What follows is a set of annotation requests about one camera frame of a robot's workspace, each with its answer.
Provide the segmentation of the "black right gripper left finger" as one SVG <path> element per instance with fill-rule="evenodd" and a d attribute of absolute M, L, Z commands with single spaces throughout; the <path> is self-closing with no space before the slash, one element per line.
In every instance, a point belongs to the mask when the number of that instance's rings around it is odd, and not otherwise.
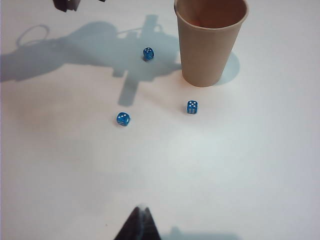
<path fill-rule="evenodd" d="M 145 211 L 136 206 L 115 236 L 115 240 L 141 240 L 145 231 Z"/>

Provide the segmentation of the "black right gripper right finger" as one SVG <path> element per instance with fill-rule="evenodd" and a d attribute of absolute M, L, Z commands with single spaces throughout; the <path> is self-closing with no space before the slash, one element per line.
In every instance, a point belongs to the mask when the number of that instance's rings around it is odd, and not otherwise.
<path fill-rule="evenodd" d="M 148 207 L 144 210 L 143 216 L 143 240 L 161 240 L 157 226 Z"/>

